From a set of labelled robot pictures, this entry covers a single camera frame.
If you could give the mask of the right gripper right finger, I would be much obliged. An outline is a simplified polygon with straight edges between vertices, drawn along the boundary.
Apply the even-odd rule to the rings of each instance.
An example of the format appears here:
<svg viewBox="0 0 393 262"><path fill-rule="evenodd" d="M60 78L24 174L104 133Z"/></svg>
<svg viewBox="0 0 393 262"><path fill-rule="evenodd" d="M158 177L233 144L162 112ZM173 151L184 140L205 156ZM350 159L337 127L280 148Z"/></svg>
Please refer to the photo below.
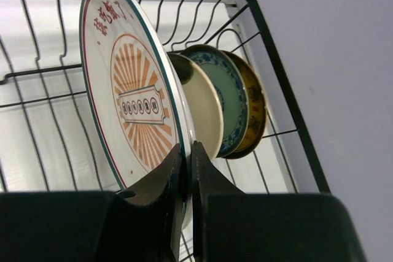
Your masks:
<svg viewBox="0 0 393 262"><path fill-rule="evenodd" d="M244 215L239 202L245 198L211 162L201 142L192 144L193 255L206 261L222 253L228 245L226 235L236 239L242 231Z"/></svg>

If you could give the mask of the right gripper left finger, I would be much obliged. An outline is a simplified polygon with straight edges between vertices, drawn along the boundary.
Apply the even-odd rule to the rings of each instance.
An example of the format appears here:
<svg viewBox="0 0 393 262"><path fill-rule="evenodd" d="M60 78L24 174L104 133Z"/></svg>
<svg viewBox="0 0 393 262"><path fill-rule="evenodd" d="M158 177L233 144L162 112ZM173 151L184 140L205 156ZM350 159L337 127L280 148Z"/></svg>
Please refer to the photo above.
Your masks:
<svg viewBox="0 0 393 262"><path fill-rule="evenodd" d="M178 261L184 181L176 144L157 168L118 195L127 202L128 252L136 261Z"/></svg>

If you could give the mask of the cream small plate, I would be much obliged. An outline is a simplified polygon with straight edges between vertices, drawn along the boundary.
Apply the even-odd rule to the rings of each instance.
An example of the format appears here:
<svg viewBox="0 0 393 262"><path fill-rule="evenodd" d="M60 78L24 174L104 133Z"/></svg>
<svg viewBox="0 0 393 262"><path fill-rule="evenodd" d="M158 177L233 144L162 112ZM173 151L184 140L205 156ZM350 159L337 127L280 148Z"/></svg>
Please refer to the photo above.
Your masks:
<svg viewBox="0 0 393 262"><path fill-rule="evenodd" d="M210 160L218 156L224 138L224 115L214 85L190 58L168 55L181 84L183 107L191 142L198 141Z"/></svg>

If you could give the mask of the yellow patterned plate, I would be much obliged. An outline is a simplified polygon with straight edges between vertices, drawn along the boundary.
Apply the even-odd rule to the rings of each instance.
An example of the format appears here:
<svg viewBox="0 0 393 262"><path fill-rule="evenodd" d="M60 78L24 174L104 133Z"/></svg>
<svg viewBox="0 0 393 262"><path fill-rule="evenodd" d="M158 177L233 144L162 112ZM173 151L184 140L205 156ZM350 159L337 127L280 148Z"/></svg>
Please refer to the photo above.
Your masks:
<svg viewBox="0 0 393 262"><path fill-rule="evenodd" d="M249 98L249 119L245 136L239 147L224 158L236 160L250 154L262 140L267 123L267 102L260 79L253 68L238 55L223 50L238 68L246 86Z"/></svg>

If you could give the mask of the white orange sunburst plate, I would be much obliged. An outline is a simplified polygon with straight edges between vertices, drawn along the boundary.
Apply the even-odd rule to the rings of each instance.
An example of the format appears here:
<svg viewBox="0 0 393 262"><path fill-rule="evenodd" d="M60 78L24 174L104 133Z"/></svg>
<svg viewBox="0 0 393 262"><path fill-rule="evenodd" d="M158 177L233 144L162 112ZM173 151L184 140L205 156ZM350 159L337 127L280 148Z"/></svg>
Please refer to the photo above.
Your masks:
<svg viewBox="0 0 393 262"><path fill-rule="evenodd" d="M82 70L106 158L121 189L178 145L190 162L193 123L180 81L137 0L82 0Z"/></svg>

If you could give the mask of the blue green floral plate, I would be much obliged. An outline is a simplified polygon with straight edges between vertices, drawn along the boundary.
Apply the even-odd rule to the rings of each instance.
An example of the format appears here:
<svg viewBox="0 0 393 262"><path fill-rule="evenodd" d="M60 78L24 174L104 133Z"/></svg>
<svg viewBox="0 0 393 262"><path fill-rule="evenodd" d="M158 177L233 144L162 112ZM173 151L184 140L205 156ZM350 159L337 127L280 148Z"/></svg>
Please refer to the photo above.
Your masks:
<svg viewBox="0 0 393 262"><path fill-rule="evenodd" d="M246 134L249 99L243 78L228 55L210 45L193 45L182 54L200 66L216 89L224 117L218 156L226 157L240 146Z"/></svg>

